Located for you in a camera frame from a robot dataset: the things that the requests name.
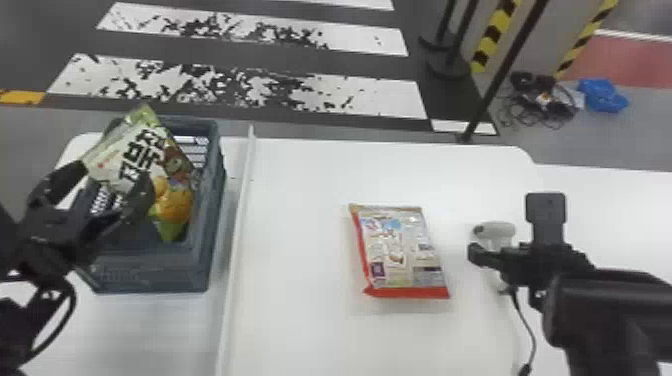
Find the orange snack bag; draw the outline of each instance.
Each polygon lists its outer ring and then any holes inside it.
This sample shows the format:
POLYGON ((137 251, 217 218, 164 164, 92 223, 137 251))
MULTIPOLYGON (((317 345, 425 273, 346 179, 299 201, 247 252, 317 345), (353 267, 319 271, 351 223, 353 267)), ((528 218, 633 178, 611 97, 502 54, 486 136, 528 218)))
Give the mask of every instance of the orange snack bag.
POLYGON ((350 204, 368 286, 378 298, 448 299, 422 209, 350 204))

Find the white floor marking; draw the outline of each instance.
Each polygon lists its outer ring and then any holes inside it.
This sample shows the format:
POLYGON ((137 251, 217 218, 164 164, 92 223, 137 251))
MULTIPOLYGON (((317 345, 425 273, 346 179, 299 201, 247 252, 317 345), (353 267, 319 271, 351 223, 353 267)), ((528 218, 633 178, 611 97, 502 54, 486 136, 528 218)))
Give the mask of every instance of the white floor marking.
POLYGON ((115 3, 98 30, 408 56, 399 29, 115 3))
POLYGON ((414 81, 75 54, 50 94, 426 119, 414 81))
MULTIPOLYGON (((468 121, 432 119, 432 128, 434 128, 434 132, 462 133, 467 130, 467 125, 469 125, 468 121)), ((492 123, 480 123, 474 134, 496 136, 497 131, 492 123)))
POLYGON ((394 10, 392 0, 275 0, 275 1, 291 1, 300 3, 336 5, 340 7, 366 8, 366 9, 388 10, 388 11, 394 10))
POLYGON ((625 38, 625 39, 636 39, 651 42, 672 43, 672 36, 669 35, 636 33, 631 31, 599 29, 595 32, 595 35, 602 35, 605 37, 625 38))

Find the red floor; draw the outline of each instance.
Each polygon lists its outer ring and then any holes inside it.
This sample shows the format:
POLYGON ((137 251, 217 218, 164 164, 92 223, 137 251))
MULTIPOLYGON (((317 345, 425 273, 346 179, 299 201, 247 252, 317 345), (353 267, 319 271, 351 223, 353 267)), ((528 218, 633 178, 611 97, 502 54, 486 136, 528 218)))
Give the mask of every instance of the red floor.
POLYGON ((563 79, 594 77, 622 86, 672 89, 672 43, 595 36, 563 79))

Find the green snack bag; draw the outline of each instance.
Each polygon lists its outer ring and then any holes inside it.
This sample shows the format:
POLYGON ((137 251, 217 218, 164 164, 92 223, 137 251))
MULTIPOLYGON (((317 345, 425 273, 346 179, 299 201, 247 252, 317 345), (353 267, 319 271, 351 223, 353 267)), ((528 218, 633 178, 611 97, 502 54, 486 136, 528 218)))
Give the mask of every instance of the green snack bag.
POLYGON ((156 193, 148 215, 161 239, 173 242, 183 233, 199 172, 151 107, 143 104, 129 112, 81 160, 92 179, 122 194, 133 187, 140 172, 148 171, 156 193))

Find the yellow black striped pole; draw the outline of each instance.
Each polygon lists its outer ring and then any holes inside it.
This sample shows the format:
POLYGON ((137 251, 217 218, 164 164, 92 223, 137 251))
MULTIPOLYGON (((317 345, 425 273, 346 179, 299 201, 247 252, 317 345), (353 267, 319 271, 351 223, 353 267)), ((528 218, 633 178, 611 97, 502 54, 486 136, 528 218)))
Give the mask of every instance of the yellow black striped pole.
POLYGON ((481 42, 476 48, 476 53, 471 59, 472 73, 485 72, 488 60, 497 52, 497 44, 509 30, 511 19, 522 2, 523 0, 500 0, 497 9, 490 18, 488 28, 485 29, 481 42))
POLYGON ((554 74, 556 80, 562 79, 565 73, 567 73, 569 67, 574 64, 574 60, 579 57, 581 51, 583 51, 584 47, 586 47, 586 44, 588 44, 588 41, 590 41, 590 38, 592 38, 597 29, 600 28, 600 25, 602 25, 602 22, 604 22, 609 13, 611 13, 611 11, 614 10, 614 8, 618 5, 618 1, 619 0, 604 0, 600 8, 597 10, 597 15, 590 20, 588 25, 586 25, 579 35, 578 41, 574 43, 572 49, 569 50, 569 52, 567 52, 565 57, 562 59, 560 67, 554 74))

